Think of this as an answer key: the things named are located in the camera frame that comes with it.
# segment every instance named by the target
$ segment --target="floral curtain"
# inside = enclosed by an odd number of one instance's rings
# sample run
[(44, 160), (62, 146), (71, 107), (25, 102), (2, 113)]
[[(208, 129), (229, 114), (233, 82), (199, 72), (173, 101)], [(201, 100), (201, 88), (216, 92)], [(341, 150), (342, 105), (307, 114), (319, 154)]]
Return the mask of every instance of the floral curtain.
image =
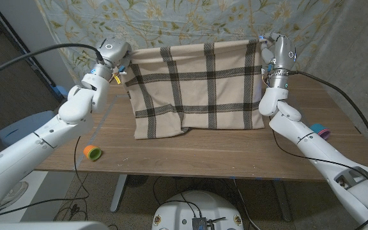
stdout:
[[(344, 0), (35, 0), (57, 43), (95, 45), (115, 36), (133, 49), (258, 38), (270, 31), (296, 44), (302, 69)], [(73, 79), (95, 55), (62, 49)]]

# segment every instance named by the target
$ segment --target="orange cup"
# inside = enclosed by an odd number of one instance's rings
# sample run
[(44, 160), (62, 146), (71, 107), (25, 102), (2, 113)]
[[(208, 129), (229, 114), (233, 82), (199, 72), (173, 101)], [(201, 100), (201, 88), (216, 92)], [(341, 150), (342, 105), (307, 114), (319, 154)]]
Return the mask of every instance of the orange cup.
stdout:
[(102, 150), (98, 146), (88, 145), (84, 148), (83, 154), (90, 160), (97, 160), (102, 154)]

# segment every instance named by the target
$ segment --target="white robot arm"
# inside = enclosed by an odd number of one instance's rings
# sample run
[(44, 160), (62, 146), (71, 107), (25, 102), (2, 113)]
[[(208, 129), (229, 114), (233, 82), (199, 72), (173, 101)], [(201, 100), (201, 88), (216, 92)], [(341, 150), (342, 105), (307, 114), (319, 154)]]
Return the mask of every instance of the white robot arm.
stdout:
[(105, 109), (109, 80), (118, 61), (130, 63), (131, 47), (127, 42), (106, 38), (98, 44), (103, 61), (94, 65), (74, 86), (68, 101), (44, 126), (0, 152), (0, 202), (9, 190), (64, 143), (88, 133), (93, 128), (92, 112)]
[(281, 34), (269, 33), (261, 39), (275, 42), (275, 54), (268, 50), (266, 42), (262, 43), (262, 57), (266, 64), (273, 67), (273, 71), (268, 74), (269, 88), (259, 104), (260, 113), (274, 115), (269, 122), (270, 127), (296, 144), (307, 158), (312, 158), (310, 162), (326, 179), (345, 209), (358, 223), (363, 224), (368, 220), (368, 167), (339, 153), (303, 124), (301, 114), (283, 101), (288, 97), (288, 78), (296, 60), (296, 48), (287, 36)]

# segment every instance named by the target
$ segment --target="plaid cloth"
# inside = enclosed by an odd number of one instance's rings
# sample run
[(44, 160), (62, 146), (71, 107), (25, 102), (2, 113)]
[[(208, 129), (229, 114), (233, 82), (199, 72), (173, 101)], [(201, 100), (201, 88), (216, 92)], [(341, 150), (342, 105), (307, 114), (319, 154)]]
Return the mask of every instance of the plaid cloth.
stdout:
[(190, 127), (263, 128), (261, 65), (254, 40), (142, 49), (121, 78), (136, 139), (172, 137)]

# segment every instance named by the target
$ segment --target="wooden table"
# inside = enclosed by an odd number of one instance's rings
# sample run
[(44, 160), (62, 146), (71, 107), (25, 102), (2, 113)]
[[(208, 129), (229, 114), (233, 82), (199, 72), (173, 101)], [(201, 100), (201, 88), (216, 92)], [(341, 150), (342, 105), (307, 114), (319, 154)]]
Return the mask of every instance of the wooden table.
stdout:
[[(368, 142), (338, 108), (323, 87), (301, 75), (289, 78), (291, 103), (304, 119), (331, 129), (328, 142), (343, 155), (368, 166)], [(273, 139), (268, 118), (260, 130), (201, 130), (164, 139), (135, 140), (132, 106), (121, 85), (112, 83), (109, 110), (94, 114), (95, 127), (82, 136), (77, 148), (78, 170), (161, 176), (323, 180), (305, 159), (281, 151)], [(286, 150), (301, 155), (298, 148), (277, 135)], [(38, 166), (44, 171), (72, 171), (76, 141), (60, 147)], [(87, 144), (101, 147), (103, 155), (92, 162), (82, 155)]]

